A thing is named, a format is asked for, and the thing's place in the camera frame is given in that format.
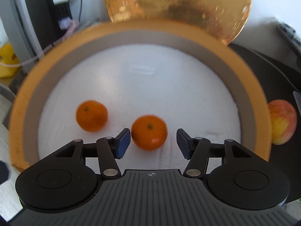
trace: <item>red and yellow apple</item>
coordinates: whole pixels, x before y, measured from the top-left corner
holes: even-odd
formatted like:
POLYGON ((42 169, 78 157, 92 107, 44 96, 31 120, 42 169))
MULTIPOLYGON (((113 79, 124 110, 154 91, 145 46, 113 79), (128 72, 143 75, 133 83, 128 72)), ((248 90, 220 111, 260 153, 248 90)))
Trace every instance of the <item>red and yellow apple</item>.
POLYGON ((268 104, 272 120, 272 143, 284 144, 293 136, 297 126, 295 108, 286 100, 277 99, 268 104))

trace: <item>gray ribbed plate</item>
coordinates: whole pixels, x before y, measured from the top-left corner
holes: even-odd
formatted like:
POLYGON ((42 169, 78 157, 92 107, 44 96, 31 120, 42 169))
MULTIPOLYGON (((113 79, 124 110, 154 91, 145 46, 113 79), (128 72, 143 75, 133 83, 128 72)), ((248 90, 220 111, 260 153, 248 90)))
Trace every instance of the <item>gray ribbed plate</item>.
POLYGON ((246 211, 211 195, 199 179, 183 177, 179 170, 128 170, 117 180, 105 181, 85 205, 61 213, 23 210, 13 226, 95 225, 295 225, 281 207, 246 211))

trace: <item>gold foil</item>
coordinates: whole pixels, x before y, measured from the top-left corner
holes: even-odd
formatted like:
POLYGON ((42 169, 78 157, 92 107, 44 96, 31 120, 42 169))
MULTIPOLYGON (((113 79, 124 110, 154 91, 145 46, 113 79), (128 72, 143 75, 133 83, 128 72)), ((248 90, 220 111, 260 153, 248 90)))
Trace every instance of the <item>gold foil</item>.
POLYGON ((112 22, 164 18, 201 27, 228 45, 246 23, 251 0, 105 0, 112 22))

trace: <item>tangerine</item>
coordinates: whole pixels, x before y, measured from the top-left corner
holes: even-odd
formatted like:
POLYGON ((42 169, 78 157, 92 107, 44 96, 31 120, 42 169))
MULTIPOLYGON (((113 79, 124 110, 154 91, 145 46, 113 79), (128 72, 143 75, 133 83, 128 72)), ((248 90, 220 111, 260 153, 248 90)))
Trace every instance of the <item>tangerine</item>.
POLYGON ((97 132, 104 127, 108 120, 106 107, 95 101, 81 103, 76 110, 76 122, 87 132, 97 132))
POLYGON ((165 143, 167 126, 161 118, 155 115, 144 115, 133 123, 131 136, 140 148, 154 150, 165 143))

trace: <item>crosshair symbol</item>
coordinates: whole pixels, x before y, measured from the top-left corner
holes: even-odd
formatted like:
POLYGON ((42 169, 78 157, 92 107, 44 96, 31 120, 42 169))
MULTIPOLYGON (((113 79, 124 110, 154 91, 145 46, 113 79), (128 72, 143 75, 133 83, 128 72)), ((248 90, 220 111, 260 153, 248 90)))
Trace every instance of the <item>crosshair symbol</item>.
POLYGON ((156 176, 156 173, 150 172, 148 175, 151 176, 151 177, 154 177, 154 176, 156 176))

